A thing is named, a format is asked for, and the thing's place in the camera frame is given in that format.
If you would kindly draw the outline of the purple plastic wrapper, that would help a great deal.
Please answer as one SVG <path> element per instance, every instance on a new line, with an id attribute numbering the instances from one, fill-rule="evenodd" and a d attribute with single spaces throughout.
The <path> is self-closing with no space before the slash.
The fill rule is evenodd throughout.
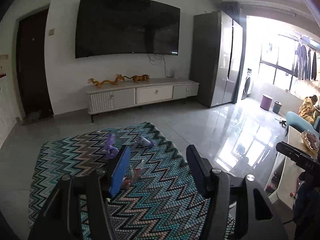
<path id="1" fill-rule="evenodd" d="M 114 134 L 110 134 L 107 137 L 107 140 L 104 144 L 105 157 L 107 159 L 113 159 L 117 156 L 119 150 L 114 147 L 116 141 L 116 136 Z"/>

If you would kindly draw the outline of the small purple wrapper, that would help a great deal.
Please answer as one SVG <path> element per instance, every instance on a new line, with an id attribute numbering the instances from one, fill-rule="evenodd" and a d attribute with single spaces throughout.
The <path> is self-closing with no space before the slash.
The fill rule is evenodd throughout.
<path id="1" fill-rule="evenodd" d="M 138 144 L 142 147 L 152 148 L 154 146 L 153 141 L 149 141 L 145 137 L 139 137 Z"/>

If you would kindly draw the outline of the red crumpled wrapper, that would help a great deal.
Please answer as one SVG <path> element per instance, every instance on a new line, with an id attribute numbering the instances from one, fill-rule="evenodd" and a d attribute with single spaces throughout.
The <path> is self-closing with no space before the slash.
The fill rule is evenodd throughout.
<path id="1" fill-rule="evenodd" d="M 129 166 L 129 173 L 123 179 L 121 184 L 121 189 L 128 189 L 132 185 L 134 185 L 137 181 L 141 180 L 143 172 L 144 172 L 145 161 L 142 160 L 137 167 Z"/>

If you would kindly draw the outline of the white coffee table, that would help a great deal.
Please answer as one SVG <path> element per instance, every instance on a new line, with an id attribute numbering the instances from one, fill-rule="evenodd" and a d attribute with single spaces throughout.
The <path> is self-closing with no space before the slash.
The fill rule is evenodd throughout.
<path id="1" fill-rule="evenodd" d="M 317 157 L 316 153 L 313 153 L 304 145 L 300 132 L 291 126 L 289 126 L 289 133 L 287 134 L 287 143 L 315 158 Z M 272 172 L 265 186 L 265 191 L 271 202 L 274 204 L 284 204 L 292 210 L 295 198 L 290 194 L 296 192 L 297 178 L 302 172 L 303 170 L 294 161 L 278 152 Z"/>

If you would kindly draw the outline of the zigzag patterned rug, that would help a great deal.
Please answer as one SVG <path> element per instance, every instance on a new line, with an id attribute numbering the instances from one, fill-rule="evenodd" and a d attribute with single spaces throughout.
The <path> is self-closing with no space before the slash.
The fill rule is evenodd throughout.
<path id="1" fill-rule="evenodd" d="M 28 220 L 34 225 L 64 174 L 87 176 L 104 167 L 109 136 L 114 147 L 129 146 L 130 162 L 120 190 L 107 197 L 119 239 L 198 239 L 209 200 L 197 191 L 190 168 L 172 141 L 154 124 L 106 128 L 45 142 L 37 157 L 29 194 Z"/>

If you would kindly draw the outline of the teal sofa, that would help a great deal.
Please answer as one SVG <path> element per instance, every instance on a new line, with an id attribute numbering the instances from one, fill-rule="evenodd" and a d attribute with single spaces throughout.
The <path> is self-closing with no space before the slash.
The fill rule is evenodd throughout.
<path id="1" fill-rule="evenodd" d="M 301 118 L 298 114 L 294 112 L 287 112 L 286 114 L 286 132 L 289 132 L 289 127 L 293 127 L 299 132 L 311 131 L 316 136 L 319 136 L 319 116 L 317 117 L 315 124 L 312 125 L 305 119 Z"/>

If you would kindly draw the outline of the teal waste bin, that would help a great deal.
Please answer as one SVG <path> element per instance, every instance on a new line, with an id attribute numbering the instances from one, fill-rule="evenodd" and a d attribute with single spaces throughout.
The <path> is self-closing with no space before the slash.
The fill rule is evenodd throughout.
<path id="1" fill-rule="evenodd" d="M 278 114 L 279 111 L 280 111 L 280 109 L 281 109 L 281 107 L 282 107 L 282 103 L 281 103 L 281 102 L 279 102 L 279 101 L 274 101 L 274 105 L 273 105 L 273 108 L 272 108 L 272 112 Z"/>

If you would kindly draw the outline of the white tv cabinet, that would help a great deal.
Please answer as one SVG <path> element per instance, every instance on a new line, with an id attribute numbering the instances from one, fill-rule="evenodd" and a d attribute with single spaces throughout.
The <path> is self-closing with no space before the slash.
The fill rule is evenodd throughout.
<path id="1" fill-rule="evenodd" d="M 196 96 L 199 83 L 184 78 L 158 78 L 136 83 L 121 81 L 118 85 L 87 86 L 88 113 L 100 113 Z"/>

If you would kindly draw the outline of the purple stool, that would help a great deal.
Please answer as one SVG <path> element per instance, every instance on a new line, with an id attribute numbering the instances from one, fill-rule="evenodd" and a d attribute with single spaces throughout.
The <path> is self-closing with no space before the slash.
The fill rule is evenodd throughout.
<path id="1" fill-rule="evenodd" d="M 267 94 L 263 94 L 261 102 L 260 102 L 260 107 L 266 111 L 269 111 L 272 101 L 273 101 L 272 97 L 270 97 Z"/>

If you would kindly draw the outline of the golden tiger figurine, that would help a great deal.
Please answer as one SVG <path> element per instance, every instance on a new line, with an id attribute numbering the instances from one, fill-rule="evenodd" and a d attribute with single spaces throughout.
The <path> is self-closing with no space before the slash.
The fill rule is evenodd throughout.
<path id="1" fill-rule="evenodd" d="M 127 79 L 130 79 L 130 80 L 133 80 L 136 83 L 144 82 L 144 81 L 148 82 L 149 79 L 150 79 L 150 76 L 148 74 L 134 75 L 132 77 L 127 77 L 127 76 L 124 76 L 124 77 L 127 78 Z"/>

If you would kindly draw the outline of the white washing machine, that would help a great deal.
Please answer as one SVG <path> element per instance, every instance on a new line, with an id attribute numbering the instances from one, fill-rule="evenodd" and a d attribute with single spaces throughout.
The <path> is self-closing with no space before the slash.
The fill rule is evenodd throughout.
<path id="1" fill-rule="evenodd" d="M 246 79 L 245 79 L 244 90 L 241 97 L 242 100 L 249 96 L 249 94 L 251 93 L 251 89 L 252 89 L 252 70 L 251 68 L 248 68 Z"/>

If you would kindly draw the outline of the hanging dark clothes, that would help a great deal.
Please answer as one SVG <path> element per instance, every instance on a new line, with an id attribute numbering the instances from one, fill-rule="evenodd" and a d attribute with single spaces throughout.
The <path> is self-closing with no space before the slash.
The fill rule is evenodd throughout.
<path id="1" fill-rule="evenodd" d="M 317 74 L 317 51 L 302 42 L 298 42 L 295 50 L 293 75 L 298 80 L 316 81 Z"/>

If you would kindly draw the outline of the dark brown entrance door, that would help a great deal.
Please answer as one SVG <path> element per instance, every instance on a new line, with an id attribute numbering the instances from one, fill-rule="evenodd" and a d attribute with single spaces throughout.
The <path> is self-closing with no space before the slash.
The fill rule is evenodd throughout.
<path id="1" fill-rule="evenodd" d="M 18 24 L 16 71 L 24 112 L 52 110 L 44 65 L 44 38 L 48 9 L 37 12 Z"/>

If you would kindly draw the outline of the grey double door refrigerator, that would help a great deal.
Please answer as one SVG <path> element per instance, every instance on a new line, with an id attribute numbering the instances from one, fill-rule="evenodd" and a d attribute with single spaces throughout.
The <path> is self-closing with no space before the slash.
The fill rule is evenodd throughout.
<path id="1" fill-rule="evenodd" d="M 243 28 L 223 11 L 194 16 L 190 79 L 197 99 L 211 108 L 235 101 Z"/>

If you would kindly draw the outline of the black wall television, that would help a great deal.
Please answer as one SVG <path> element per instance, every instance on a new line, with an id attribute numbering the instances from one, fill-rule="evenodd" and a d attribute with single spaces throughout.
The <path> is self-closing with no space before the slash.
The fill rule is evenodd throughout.
<path id="1" fill-rule="evenodd" d="M 75 57 L 178 55 L 180 9 L 151 0 L 80 0 Z"/>

